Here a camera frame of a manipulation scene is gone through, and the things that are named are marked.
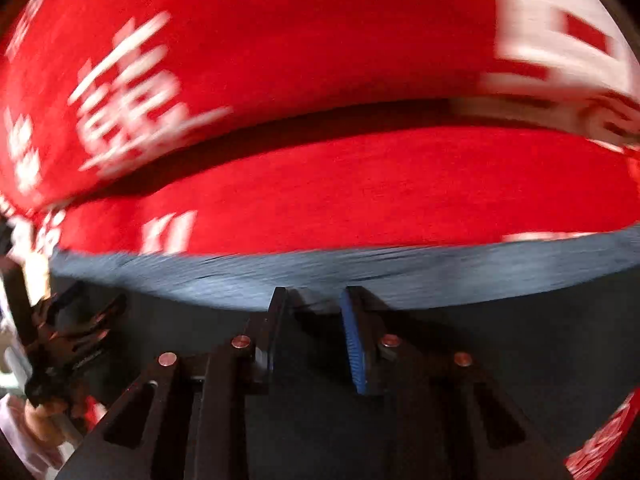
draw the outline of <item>bolt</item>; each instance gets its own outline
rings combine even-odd
[[[172,366],[178,360],[178,356],[173,352],[165,352],[158,358],[160,366]]]
[[[237,335],[231,340],[231,346],[233,348],[247,348],[251,344],[251,338],[247,335]]]
[[[453,354],[453,362],[458,366],[466,368],[474,363],[474,359],[466,352],[456,352]]]
[[[402,339],[395,334],[385,334],[380,338],[380,344],[386,348],[396,348],[401,342]]]

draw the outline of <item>person's arm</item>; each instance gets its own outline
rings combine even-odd
[[[64,437],[49,418],[64,409],[57,401],[34,408],[15,396],[0,399],[0,431],[36,480],[44,480],[47,469],[60,469],[64,463],[57,448]]]

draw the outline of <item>person's hand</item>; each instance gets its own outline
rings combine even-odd
[[[64,413],[67,404],[64,400],[54,399],[34,408],[27,400],[24,405],[24,422],[31,436],[43,447],[57,447],[66,439],[57,427],[52,415]]]

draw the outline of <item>blue-gray fabric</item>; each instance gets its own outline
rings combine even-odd
[[[347,285],[392,309],[511,298],[576,285],[640,264],[640,224],[581,238],[456,248],[303,251],[256,256],[99,256],[57,251],[51,272],[214,308],[266,309],[276,286],[338,310]]]

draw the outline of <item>copper screw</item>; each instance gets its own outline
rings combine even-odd
[[[233,348],[247,348],[251,344],[251,338],[247,335],[237,335],[231,340],[231,346]]]
[[[165,352],[158,358],[160,366],[172,366],[178,360],[178,356],[173,352]]]
[[[395,334],[385,334],[380,338],[380,344],[386,348],[396,348],[401,342],[402,339]]]
[[[474,363],[474,359],[466,352],[456,352],[453,354],[453,362],[458,366],[466,368]]]

